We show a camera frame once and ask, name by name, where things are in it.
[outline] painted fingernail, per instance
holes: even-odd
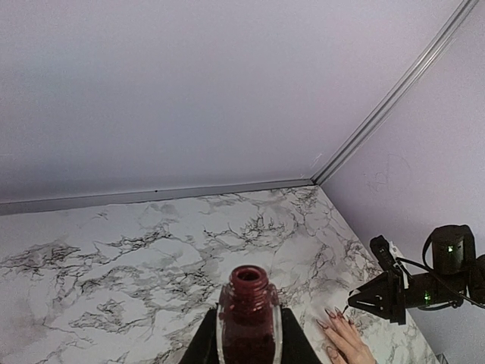
[[[335,314],[333,312],[331,312],[330,310],[325,309],[325,312],[327,313],[327,315],[330,316],[331,319],[336,319]]]
[[[327,352],[330,358],[336,359],[338,357],[338,352],[332,347],[327,347]]]
[[[317,323],[320,325],[321,328],[323,328],[324,330],[327,330],[328,329],[328,325],[325,325],[322,321],[318,320],[317,319]]]
[[[336,315],[339,316],[340,319],[343,319],[343,314],[340,312],[340,310],[338,308],[335,307],[335,312],[336,312]]]

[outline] marble table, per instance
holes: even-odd
[[[379,269],[319,187],[0,218],[1,364],[177,363],[238,265],[314,318]],[[380,364],[437,363],[408,325],[349,310]]]

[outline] human hand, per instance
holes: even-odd
[[[335,309],[336,313],[327,309],[325,311],[333,327],[320,320],[317,320],[317,323],[340,352],[346,356],[345,360],[337,350],[327,347],[328,356],[332,363],[377,364],[369,347],[362,342],[361,335],[358,333],[355,324],[351,320],[347,321],[338,309]]]

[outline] red bottle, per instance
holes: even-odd
[[[219,299],[216,334],[220,364],[281,363],[281,310],[263,268],[233,270]]]

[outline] white wall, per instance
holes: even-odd
[[[0,202],[310,177],[459,0],[6,0]]]
[[[485,253],[485,3],[324,190],[365,243],[384,234],[420,262],[435,227],[469,224]],[[483,362],[485,310],[413,316],[450,363]]]

